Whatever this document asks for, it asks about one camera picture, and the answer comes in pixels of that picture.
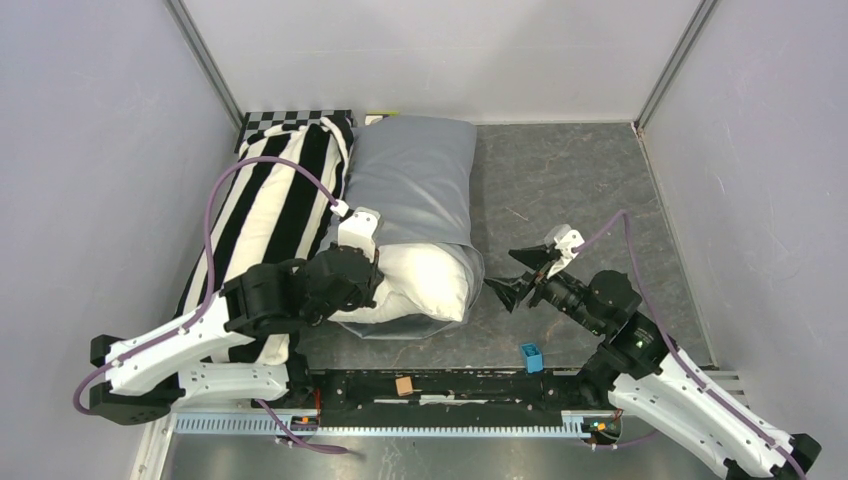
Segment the grey pillowcase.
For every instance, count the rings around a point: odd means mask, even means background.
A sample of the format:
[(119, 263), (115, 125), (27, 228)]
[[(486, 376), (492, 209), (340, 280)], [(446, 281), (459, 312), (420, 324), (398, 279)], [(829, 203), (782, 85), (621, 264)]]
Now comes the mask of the grey pillowcase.
[(466, 323), (482, 289), (484, 262), (472, 243), (471, 173), (477, 128), (460, 120), (399, 115), (355, 134), (344, 199), (381, 215), (375, 242), (430, 243), (463, 265), (469, 284), (459, 322), (414, 314), (378, 324), (337, 323), (369, 340), (415, 340)]

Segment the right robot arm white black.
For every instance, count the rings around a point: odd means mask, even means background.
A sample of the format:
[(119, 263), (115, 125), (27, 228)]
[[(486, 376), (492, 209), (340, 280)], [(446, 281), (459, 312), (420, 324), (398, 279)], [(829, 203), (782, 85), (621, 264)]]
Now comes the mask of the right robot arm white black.
[(551, 246), (513, 249), (522, 275), (490, 277), (508, 311), (545, 302), (596, 336), (596, 352), (577, 375), (580, 400), (634, 415), (688, 450), (722, 479), (803, 479), (821, 454), (805, 433), (787, 433), (753, 413), (695, 364), (640, 312), (640, 294), (615, 270), (583, 283), (556, 270)]

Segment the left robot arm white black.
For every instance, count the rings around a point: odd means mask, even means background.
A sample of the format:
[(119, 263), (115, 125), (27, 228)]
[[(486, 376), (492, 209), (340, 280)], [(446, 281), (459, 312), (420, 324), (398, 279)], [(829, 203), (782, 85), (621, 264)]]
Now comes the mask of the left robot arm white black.
[(306, 361), (213, 364), (211, 356), (276, 334), (294, 335), (339, 311), (375, 304), (382, 282), (377, 251), (334, 246), (310, 260), (257, 264), (208, 303), (136, 338), (100, 335), (90, 361), (103, 382), (88, 391), (87, 415), (124, 426), (168, 415), (175, 406), (251, 399), (306, 405), (314, 381)]

